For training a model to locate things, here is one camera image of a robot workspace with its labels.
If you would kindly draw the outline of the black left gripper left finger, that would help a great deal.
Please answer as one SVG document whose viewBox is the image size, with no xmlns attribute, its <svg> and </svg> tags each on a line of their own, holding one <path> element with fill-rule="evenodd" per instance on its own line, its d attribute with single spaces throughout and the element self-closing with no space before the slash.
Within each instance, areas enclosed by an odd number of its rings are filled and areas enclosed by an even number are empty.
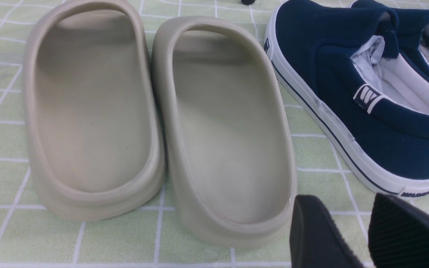
<svg viewBox="0 0 429 268">
<path fill-rule="evenodd" d="M 293 268 L 362 268 L 330 212 L 313 195 L 297 195 L 290 230 Z"/>
</svg>

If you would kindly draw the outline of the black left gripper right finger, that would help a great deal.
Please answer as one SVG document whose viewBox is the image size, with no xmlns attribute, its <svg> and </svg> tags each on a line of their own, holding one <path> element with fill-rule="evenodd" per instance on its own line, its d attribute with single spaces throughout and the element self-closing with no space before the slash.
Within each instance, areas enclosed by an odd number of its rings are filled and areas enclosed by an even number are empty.
<svg viewBox="0 0 429 268">
<path fill-rule="evenodd" d="M 429 268 L 429 214 L 395 195 L 375 195 L 368 249 L 377 268 Z"/>
</svg>

